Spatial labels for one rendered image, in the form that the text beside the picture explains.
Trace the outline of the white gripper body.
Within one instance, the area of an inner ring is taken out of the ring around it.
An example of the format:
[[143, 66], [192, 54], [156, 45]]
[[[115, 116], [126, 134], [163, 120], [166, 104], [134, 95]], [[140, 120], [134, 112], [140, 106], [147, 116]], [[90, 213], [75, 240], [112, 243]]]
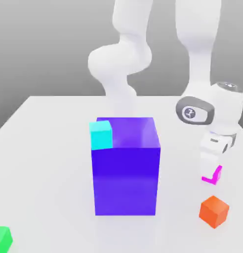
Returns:
[[213, 177], [214, 172], [219, 166], [220, 156], [220, 154], [209, 153], [206, 151], [200, 152], [200, 169], [202, 177]]

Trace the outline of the small magenta cube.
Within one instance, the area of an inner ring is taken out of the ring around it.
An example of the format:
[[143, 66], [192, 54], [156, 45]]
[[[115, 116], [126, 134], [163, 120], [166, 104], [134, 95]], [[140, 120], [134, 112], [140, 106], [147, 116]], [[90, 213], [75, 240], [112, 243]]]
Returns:
[[212, 175], [212, 178], [202, 177], [202, 181], [216, 185], [221, 177], [222, 166], [219, 165]]

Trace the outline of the small orange cube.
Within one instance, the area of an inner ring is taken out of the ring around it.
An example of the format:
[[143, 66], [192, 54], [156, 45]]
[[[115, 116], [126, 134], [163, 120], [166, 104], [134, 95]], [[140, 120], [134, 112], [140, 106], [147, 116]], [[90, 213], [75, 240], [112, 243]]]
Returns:
[[215, 229], [225, 222], [229, 208], [227, 203], [211, 196], [201, 203], [199, 218]]

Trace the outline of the small cyan cube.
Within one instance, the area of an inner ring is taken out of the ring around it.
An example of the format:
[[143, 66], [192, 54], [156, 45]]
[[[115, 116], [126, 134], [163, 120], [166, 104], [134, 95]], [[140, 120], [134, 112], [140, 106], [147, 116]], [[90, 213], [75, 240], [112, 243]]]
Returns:
[[89, 132], [92, 150], [113, 147], [113, 130], [109, 121], [90, 122]]

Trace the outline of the small green cube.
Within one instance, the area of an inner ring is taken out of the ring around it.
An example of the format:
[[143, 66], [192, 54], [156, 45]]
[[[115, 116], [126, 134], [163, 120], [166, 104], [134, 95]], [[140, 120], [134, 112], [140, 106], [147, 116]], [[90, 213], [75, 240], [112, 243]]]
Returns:
[[0, 253], [7, 253], [13, 242], [9, 227], [0, 226]]

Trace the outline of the large purple box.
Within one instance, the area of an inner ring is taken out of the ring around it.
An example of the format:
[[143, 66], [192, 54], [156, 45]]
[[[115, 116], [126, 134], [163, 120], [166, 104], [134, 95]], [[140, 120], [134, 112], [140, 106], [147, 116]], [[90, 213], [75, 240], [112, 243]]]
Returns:
[[103, 140], [112, 148], [91, 150], [96, 215], [155, 215], [161, 145], [152, 117], [98, 117], [90, 127], [91, 143], [106, 121]]

